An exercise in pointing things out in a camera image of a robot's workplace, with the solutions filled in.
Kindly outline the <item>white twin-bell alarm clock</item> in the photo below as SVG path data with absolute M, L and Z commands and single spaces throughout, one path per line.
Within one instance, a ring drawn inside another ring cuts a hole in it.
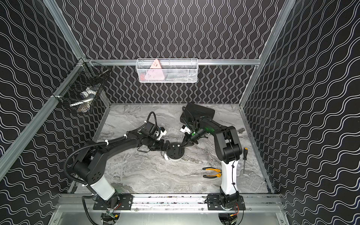
M 167 145 L 164 159 L 167 161 L 180 161 L 185 154 L 185 148 L 180 143 L 173 142 Z

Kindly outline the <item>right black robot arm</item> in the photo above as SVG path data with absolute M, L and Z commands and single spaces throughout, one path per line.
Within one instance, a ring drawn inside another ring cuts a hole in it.
M 181 122 L 185 124 L 181 147 L 198 144 L 206 134 L 214 139 L 215 153 L 222 165 L 222 183 L 219 198 L 225 208 L 239 202 L 240 194 L 236 184 L 236 169 L 242 154 L 242 146 L 233 126 L 225 126 L 214 120 L 215 110 L 188 103 L 182 107 Z

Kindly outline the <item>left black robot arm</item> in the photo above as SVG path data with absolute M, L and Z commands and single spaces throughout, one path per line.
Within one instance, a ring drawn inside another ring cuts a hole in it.
M 159 127 L 156 114 L 150 112 L 139 128 L 130 130 L 122 137 L 90 142 L 68 156 L 63 167 L 67 178 L 86 186 L 103 201 L 116 202 L 117 191 L 105 178 L 107 161 L 130 149 L 148 147 L 149 151 L 165 152 L 170 142 L 162 139 L 166 133 Z

